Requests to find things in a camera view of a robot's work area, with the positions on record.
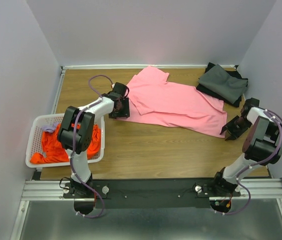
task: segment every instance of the white laundry basket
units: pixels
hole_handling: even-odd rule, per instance
[[[29,141],[27,143],[26,148],[26,157],[25,157],[25,163],[30,168],[46,168],[46,167],[59,167],[59,166],[68,166],[70,165],[70,162],[59,162],[59,163],[45,163],[45,164],[32,164],[30,162],[31,157],[34,153],[40,153],[44,154],[42,151],[42,133],[41,127],[45,125],[52,125],[53,123],[61,123],[63,119],[64,114],[50,114],[50,115],[42,115],[38,116],[32,125]],[[104,117],[101,117],[96,122],[98,124],[99,128],[101,129],[101,149],[100,151],[91,159],[88,160],[88,163],[96,163],[100,161],[104,156],[104,148],[105,148],[105,122]]]

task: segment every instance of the wooden table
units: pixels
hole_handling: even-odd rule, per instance
[[[163,69],[170,73],[169,82],[196,86],[204,68]],[[114,82],[127,84],[140,69],[66,70],[56,113],[68,106],[83,106],[97,99],[87,81],[98,74]],[[110,91],[105,78],[92,80],[101,93]],[[241,108],[225,104],[228,121],[240,114]],[[247,132],[236,141],[225,141],[181,127],[118,121],[105,116],[105,152],[103,159],[89,165],[96,179],[200,178],[213,177],[233,163],[242,153]],[[59,180],[70,176],[70,167],[45,167],[41,180]],[[252,176],[268,176],[266,167]]]

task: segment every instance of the screw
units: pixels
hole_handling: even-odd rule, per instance
[[[107,194],[107,193],[109,192],[108,186],[104,186],[104,187],[102,188],[102,192],[103,192],[104,194]]]
[[[202,191],[202,187],[201,186],[195,186],[195,191],[197,192],[197,193],[200,193],[201,191]]]
[[[64,193],[64,194],[68,194],[69,192],[70,192],[70,189],[66,189],[66,188],[63,189],[63,193]]]

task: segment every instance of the gray cloth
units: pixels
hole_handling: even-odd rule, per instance
[[[247,80],[230,76],[220,65],[215,65],[199,79],[199,84],[234,103],[246,90]]]

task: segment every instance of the black cloth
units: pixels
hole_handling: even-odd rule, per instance
[[[209,62],[209,64],[207,65],[207,68],[205,69],[204,73],[207,73],[212,67],[214,67],[215,64]],[[238,71],[226,71],[230,76],[234,77],[234,78],[238,78],[238,79],[245,79],[248,80],[247,78],[242,78],[242,76],[240,75],[240,73]],[[204,94],[207,94],[211,97],[223,100],[224,102],[226,102],[227,104],[230,104],[236,108],[238,108],[240,106],[240,102],[242,101],[242,96],[240,96],[234,103],[230,103],[228,100],[226,100],[225,98],[223,98],[222,96],[220,96],[219,94],[213,92],[212,90],[209,90],[208,88],[204,87],[201,84],[198,84],[198,86],[196,87],[196,89]]]

